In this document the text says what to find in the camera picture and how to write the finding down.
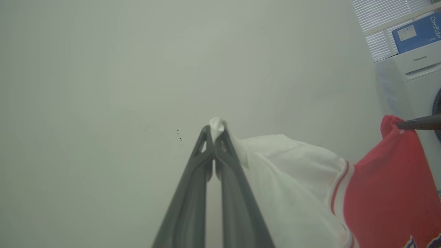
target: window blind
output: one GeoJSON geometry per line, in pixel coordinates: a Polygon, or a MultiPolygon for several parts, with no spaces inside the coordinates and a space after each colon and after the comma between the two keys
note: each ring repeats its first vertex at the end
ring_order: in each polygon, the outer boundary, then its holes
{"type": "MultiPolygon", "coordinates": [[[[363,31],[431,5],[430,0],[352,0],[352,6],[363,31]]],[[[392,31],[413,20],[366,36],[374,61],[397,54],[392,31]]]]}

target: white washing machine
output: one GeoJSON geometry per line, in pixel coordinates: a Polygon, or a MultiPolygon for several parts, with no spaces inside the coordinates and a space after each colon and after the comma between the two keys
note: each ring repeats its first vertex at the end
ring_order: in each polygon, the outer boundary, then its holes
{"type": "MultiPolygon", "coordinates": [[[[393,115],[411,120],[441,113],[441,41],[375,64],[393,115]]],[[[417,133],[441,193],[441,131],[417,133]]]]}

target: sticker label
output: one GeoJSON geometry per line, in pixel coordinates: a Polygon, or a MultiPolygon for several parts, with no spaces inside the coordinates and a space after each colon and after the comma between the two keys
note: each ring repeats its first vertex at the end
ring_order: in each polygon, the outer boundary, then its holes
{"type": "Polygon", "coordinates": [[[400,37],[400,41],[404,41],[416,36],[415,28],[413,27],[413,25],[398,30],[397,33],[398,37],[400,37]]]}

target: printed logo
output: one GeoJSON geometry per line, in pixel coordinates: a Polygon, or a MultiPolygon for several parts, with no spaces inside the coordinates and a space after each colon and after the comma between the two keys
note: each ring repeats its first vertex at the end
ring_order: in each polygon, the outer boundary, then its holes
{"type": "MultiPolygon", "coordinates": [[[[441,247],[441,233],[438,235],[438,237],[432,239],[432,241],[429,243],[427,248],[440,248],[440,247],[441,247]]],[[[415,244],[415,241],[413,240],[412,235],[409,242],[403,248],[418,248],[418,246],[416,246],[415,244]]]]}
{"type": "Polygon", "coordinates": [[[432,26],[434,27],[435,30],[435,35],[437,36],[438,39],[441,39],[441,32],[440,32],[440,27],[438,26],[438,24],[435,22],[437,18],[432,16],[430,18],[430,20],[432,21],[432,26]]]}
{"type": "Polygon", "coordinates": [[[418,59],[414,59],[414,61],[422,60],[422,59],[425,59],[425,58],[427,58],[427,56],[424,56],[424,57],[421,57],[421,58],[418,58],[418,59]]]}

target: hisense logo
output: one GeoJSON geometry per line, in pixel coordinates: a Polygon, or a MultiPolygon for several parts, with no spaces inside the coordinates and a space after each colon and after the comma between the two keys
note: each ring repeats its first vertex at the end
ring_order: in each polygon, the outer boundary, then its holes
{"type": "Polygon", "coordinates": [[[424,57],[421,57],[421,58],[418,58],[418,59],[414,59],[414,61],[422,60],[422,59],[425,59],[425,58],[427,58],[427,56],[424,56],[424,57]]]}

